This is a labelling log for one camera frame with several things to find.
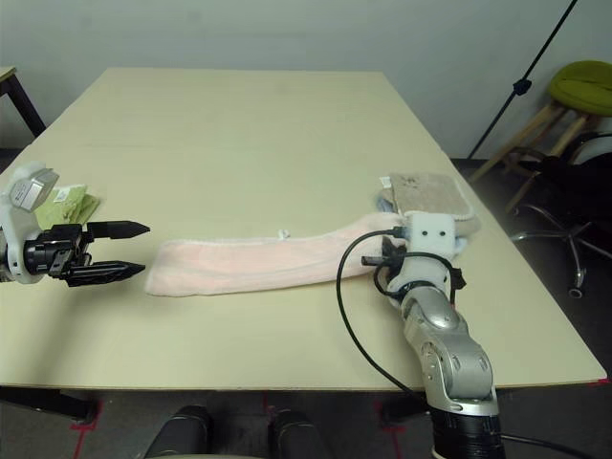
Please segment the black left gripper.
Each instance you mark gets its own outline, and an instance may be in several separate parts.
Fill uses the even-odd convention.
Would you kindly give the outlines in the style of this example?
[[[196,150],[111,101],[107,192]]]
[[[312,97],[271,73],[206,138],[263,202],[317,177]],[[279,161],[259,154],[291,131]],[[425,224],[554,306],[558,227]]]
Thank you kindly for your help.
[[[32,275],[64,280],[69,287],[123,281],[141,273],[145,266],[117,260],[90,265],[88,246],[94,238],[129,239],[149,231],[148,226],[133,221],[89,222],[88,230],[80,224],[54,225],[25,242],[25,268]]]

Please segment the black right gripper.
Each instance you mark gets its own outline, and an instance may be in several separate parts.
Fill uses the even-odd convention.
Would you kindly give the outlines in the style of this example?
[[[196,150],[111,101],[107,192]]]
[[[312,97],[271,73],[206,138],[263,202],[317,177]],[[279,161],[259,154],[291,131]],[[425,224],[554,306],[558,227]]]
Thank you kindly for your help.
[[[380,255],[365,255],[361,258],[364,267],[380,268],[383,271],[382,278],[391,280],[397,276],[404,263],[406,254],[405,245],[394,245],[394,241],[388,237],[382,239],[382,253]]]

